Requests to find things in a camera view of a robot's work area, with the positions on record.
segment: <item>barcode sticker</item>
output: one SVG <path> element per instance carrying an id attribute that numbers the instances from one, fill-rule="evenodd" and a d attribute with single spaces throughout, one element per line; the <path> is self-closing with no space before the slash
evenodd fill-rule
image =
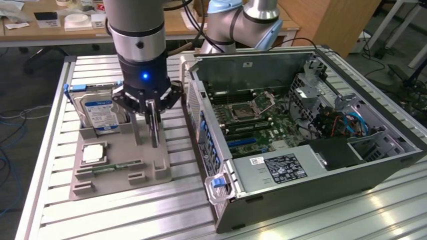
<path id="1" fill-rule="evenodd" d="M 260 157 L 255 157 L 255 158 L 251 158 L 250 161 L 251 161 L 252 165 L 263 164 L 264 163 L 264 158 L 262 156 Z"/>

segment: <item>wooden cabinet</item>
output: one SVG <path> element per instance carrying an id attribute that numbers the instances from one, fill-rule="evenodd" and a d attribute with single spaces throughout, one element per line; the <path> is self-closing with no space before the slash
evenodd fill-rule
<path id="1" fill-rule="evenodd" d="M 328 45 L 346 57 L 382 0 L 278 0 L 300 30 L 296 38 Z M 294 46 L 307 46 L 306 40 Z"/>

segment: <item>motherboard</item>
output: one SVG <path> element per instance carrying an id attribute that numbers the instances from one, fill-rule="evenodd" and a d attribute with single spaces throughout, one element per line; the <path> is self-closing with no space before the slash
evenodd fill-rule
<path id="1" fill-rule="evenodd" d="M 211 103 L 234 159 L 294 148 L 306 140 L 274 91 L 211 94 Z"/>

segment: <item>hard drive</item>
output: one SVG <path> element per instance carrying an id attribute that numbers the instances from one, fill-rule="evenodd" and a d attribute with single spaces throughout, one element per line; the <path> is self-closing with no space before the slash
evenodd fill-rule
<path id="1" fill-rule="evenodd" d="M 69 89 L 69 100 L 84 128 L 93 128 L 97 135 L 119 132 L 119 124 L 129 122 L 125 110 L 112 101 L 116 84 L 79 85 Z"/>

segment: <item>floor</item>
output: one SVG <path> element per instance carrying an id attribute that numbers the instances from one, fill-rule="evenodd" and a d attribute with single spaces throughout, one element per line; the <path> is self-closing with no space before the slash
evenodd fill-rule
<path id="1" fill-rule="evenodd" d="M 383 14 L 379 17 L 372 18 L 366 30 L 374 33 L 383 19 Z M 396 21 L 390 24 L 380 37 L 382 40 L 387 38 L 388 33 L 398 24 L 399 23 Z M 395 55 L 386 55 L 380 62 L 384 64 L 399 65 L 403 71 L 411 74 L 414 70 L 407 67 L 407 64 L 426 43 L 427 36 L 408 28 L 394 46 Z M 378 41 L 372 52 L 380 46 L 382 43 Z M 63 56 L 56 52 L 49 52 L 48 55 L 45 55 L 37 62 L 37 65 L 33 68 L 35 74 L 31 76 L 25 75 L 21 69 L 25 59 L 39 49 L 39 47 L 31 47 L 29 53 L 21 54 L 17 48 L 9 48 L 8 53 L 0 57 L 0 114 L 3 111 L 8 110 L 24 110 L 33 108 L 35 106 L 49 105 L 53 101 L 57 79 L 61 73 Z M 112 44 L 100 44 L 99 51 L 93 51 L 91 45 L 64 46 L 63 49 L 75 56 L 115 54 Z M 351 54 L 347 57 L 347 61 L 362 74 L 366 74 L 380 67 L 378 63 L 364 59 L 359 54 Z M 395 78 L 387 75 L 387 71 L 388 70 L 384 69 L 372 73 L 370 78 L 390 84 Z M 423 75 L 420 76 L 420 80 L 424 81 L 426 79 L 427 69 L 423 71 Z M 44 108 L 28 114 L 28 117 L 41 116 L 48 112 L 49 109 Z M 17 113 L 19 112 L 9 112 L 8 116 L 16 115 Z M 8 121 L 8 123 L 21 124 L 21 120 L 23 119 L 17 118 L 13 121 Z M 19 184 L 11 175 L 8 181 L 0 187 L 0 213 L 4 209 L 11 208 L 5 214 L 0 215 L 0 239 L 3 240 L 11 240 L 15 238 L 45 125 L 47 118 L 28 120 L 25 122 L 24 137 L 11 148 L 5 149 L 7 156 L 13 163 L 21 185 L 21 198 L 16 201 L 17 196 L 20 196 Z M 12 131 L 15 131 L 15 129 L 16 126 L 0 124 L 0 141 L 11 134 Z M 0 180 L 5 178 L 5 173 L 5 170 L 0 171 Z"/>

